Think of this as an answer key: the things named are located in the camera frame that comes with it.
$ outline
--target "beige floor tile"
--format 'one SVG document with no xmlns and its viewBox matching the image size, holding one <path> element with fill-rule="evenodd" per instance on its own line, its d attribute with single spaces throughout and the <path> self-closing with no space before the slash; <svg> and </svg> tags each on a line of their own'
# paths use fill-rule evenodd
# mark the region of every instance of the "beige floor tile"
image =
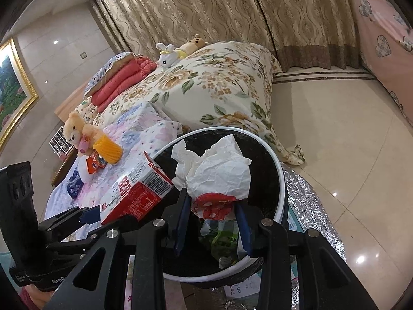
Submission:
<svg viewBox="0 0 413 310">
<path fill-rule="evenodd" d="M 346 211 L 335 228 L 344 243 L 347 264 L 380 310 L 389 310 L 404 292 L 408 280 L 367 229 Z"/>
<path fill-rule="evenodd" d="M 375 80 L 275 84 L 271 117 L 286 147 L 299 143 L 302 168 L 344 206 L 363 185 L 385 140 L 393 110 Z"/>
<path fill-rule="evenodd" d="M 346 208 L 303 169 L 296 166 L 295 168 L 293 168 L 293 170 L 313 187 L 315 193 L 318 195 L 321 201 L 321 204 L 323 204 L 323 207 L 327 212 L 330 221 L 334 224 L 340 218 Z"/>
<path fill-rule="evenodd" d="M 413 276 L 413 136 L 394 117 L 381 153 L 349 210 L 387 251 L 397 267 Z"/>
<path fill-rule="evenodd" d="M 49 146 L 49 141 L 59 129 L 60 123 L 52 129 L 48 137 L 31 161 L 31 176 L 33 181 L 33 204 L 39 220 L 44 218 L 45 208 L 52 193 L 51 178 L 61 165 L 61 160 Z"/>
</svg>

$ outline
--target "floral pillow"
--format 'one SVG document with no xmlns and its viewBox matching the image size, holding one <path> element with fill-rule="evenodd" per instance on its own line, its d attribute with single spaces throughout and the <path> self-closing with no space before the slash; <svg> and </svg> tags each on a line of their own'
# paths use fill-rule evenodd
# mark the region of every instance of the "floral pillow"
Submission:
<svg viewBox="0 0 413 310">
<path fill-rule="evenodd" d="M 105 85 L 110 78 L 114 76 L 122 67 L 124 67 L 129 61 L 133 59 L 133 52 L 123 52 L 115 57 L 112 57 L 104 66 L 102 66 L 98 72 L 88 82 L 84 99 L 90 97 L 93 93 L 98 91 L 103 85 Z"/>
<path fill-rule="evenodd" d="M 75 111 L 80 114 L 80 117 L 83 118 L 86 123 L 92 123 L 98 114 L 98 108 L 92 104 L 91 97 L 83 100 L 81 104 L 75 108 Z"/>
</svg>

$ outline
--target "barcode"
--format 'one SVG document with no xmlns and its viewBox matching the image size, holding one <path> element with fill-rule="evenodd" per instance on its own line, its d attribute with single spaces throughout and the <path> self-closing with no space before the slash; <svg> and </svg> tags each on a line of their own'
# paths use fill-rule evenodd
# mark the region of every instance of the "barcode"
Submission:
<svg viewBox="0 0 413 310">
<path fill-rule="evenodd" d="M 156 172 L 151 172 L 146 178 L 141 180 L 141 183 L 147 186 L 160 197 L 171 189 L 171 184 L 166 182 Z"/>
</svg>

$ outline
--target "floral bedspread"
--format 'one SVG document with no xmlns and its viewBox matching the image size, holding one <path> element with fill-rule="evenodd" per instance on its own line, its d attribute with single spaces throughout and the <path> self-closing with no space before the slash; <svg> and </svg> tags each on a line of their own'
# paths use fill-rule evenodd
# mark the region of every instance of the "floral bedspread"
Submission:
<svg viewBox="0 0 413 310">
<path fill-rule="evenodd" d="M 123 147 L 121 160 L 115 165 L 107 164 L 104 169 L 99 170 L 93 182 L 84 184 L 77 198 L 73 200 L 67 193 L 66 186 L 77 167 L 78 160 L 76 160 L 65 180 L 50 195 L 45 219 L 74 206 L 82 208 L 99 205 L 101 197 L 127 169 L 129 160 L 133 161 L 144 151 L 149 155 L 155 154 L 176 139 L 181 128 L 178 122 L 172 121 L 162 111 L 155 110 L 150 102 L 142 102 L 119 116 L 103 131 Z M 99 224 L 85 225 L 70 240 L 85 238 L 89 231 L 99 226 Z"/>
<path fill-rule="evenodd" d="M 272 79 L 280 71 L 275 57 L 260 45 L 214 43 L 177 66 L 156 69 L 121 93 L 93 124 L 106 127 L 138 103 L 150 101 L 180 122 L 184 132 L 206 126 L 239 127 L 263 138 L 284 161 L 298 165 L 304 160 L 301 148 L 286 150 L 270 120 Z"/>
</svg>

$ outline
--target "marble floor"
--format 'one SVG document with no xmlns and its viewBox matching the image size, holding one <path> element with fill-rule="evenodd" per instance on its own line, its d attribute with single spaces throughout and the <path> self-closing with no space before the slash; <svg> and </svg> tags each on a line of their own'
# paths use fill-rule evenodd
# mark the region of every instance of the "marble floor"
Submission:
<svg viewBox="0 0 413 310">
<path fill-rule="evenodd" d="M 284 146 L 301 145 L 306 162 L 294 170 L 319 195 L 348 265 L 390 310 L 413 278 L 412 127 L 385 88 L 354 69 L 279 75 L 271 116 Z"/>
</svg>

